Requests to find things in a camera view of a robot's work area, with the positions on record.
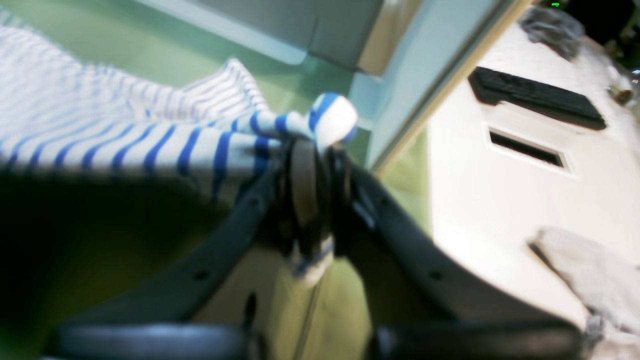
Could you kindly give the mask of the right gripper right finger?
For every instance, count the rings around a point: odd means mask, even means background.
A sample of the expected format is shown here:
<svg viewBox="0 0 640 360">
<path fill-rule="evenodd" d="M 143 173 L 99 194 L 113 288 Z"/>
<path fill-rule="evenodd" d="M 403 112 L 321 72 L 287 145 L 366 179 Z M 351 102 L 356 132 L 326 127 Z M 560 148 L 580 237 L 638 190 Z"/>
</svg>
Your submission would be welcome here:
<svg viewBox="0 0 640 360">
<path fill-rule="evenodd" d="M 575 330 L 570 321 L 498 289 L 446 255 L 342 148 L 331 148 L 327 158 L 335 251 L 361 276 L 376 324 Z"/>
</svg>

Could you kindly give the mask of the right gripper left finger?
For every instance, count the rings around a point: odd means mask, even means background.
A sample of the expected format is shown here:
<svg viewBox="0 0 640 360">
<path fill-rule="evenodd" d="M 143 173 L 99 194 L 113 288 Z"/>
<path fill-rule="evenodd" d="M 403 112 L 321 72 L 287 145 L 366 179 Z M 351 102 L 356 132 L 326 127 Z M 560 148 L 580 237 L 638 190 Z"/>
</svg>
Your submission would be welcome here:
<svg viewBox="0 0 640 360">
<path fill-rule="evenodd" d="M 221 287 L 256 239 L 311 257 L 321 247 L 321 162 L 311 142 L 292 142 L 192 255 L 138 288 L 74 316 L 69 326 L 188 321 Z"/>
</svg>

